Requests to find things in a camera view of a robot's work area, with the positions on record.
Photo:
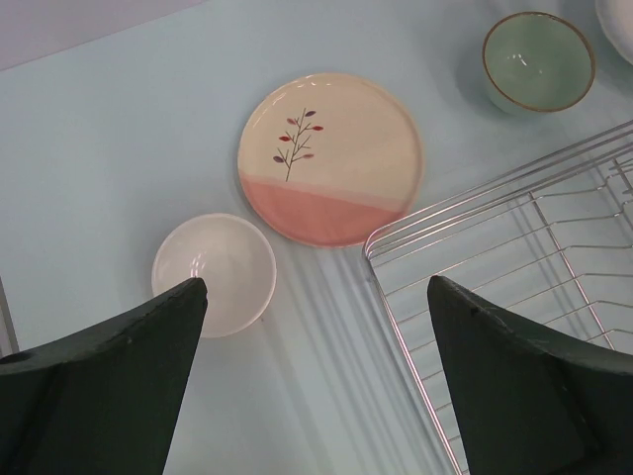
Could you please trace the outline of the metal wire dish rack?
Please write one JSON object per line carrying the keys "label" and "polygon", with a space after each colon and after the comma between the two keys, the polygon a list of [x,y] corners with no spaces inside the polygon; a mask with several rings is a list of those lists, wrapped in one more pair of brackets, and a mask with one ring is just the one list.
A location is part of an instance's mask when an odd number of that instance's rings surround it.
{"label": "metal wire dish rack", "polygon": [[448,277],[540,324],[630,352],[632,126],[614,126],[385,225],[363,253],[431,470],[465,474],[427,284]]}

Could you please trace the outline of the orange bowl white inside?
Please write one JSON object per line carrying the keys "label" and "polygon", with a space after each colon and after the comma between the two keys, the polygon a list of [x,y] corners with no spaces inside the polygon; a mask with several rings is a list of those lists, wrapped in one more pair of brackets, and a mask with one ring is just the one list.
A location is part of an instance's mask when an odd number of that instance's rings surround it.
{"label": "orange bowl white inside", "polygon": [[249,221],[229,214],[202,215],[181,224],[159,247],[151,270],[152,293],[157,296],[192,277],[203,279],[207,287],[201,337],[224,337],[263,315],[276,287],[276,259],[268,239]]}

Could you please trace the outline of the white deep plate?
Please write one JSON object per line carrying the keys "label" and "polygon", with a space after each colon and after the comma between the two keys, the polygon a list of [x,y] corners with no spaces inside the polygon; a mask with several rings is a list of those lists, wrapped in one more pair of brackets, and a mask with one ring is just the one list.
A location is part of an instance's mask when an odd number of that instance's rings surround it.
{"label": "white deep plate", "polygon": [[632,0],[596,0],[595,10],[604,35],[617,52],[632,63]]}

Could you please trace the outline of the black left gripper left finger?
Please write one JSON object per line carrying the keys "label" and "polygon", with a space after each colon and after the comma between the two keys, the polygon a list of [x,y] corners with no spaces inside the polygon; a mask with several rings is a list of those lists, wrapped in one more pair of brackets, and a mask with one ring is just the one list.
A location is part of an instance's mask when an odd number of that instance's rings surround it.
{"label": "black left gripper left finger", "polygon": [[1,360],[4,474],[160,474],[207,310],[189,278]]}

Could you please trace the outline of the pink cream tree plate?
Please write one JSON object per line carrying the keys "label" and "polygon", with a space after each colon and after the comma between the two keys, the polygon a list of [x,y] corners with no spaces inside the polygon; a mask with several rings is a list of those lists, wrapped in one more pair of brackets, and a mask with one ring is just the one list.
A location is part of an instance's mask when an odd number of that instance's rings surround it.
{"label": "pink cream tree plate", "polygon": [[317,247],[362,243],[405,216],[425,166],[407,108],[344,73],[301,77],[271,92],[243,128],[236,163],[258,216]]}

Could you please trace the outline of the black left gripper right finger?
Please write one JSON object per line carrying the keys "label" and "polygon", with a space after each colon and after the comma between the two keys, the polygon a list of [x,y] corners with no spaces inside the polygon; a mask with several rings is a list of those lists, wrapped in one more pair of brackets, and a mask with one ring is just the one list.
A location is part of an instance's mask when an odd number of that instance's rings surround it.
{"label": "black left gripper right finger", "polygon": [[427,300],[471,473],[631,473],[631,355],[443,276],[430,279]]}

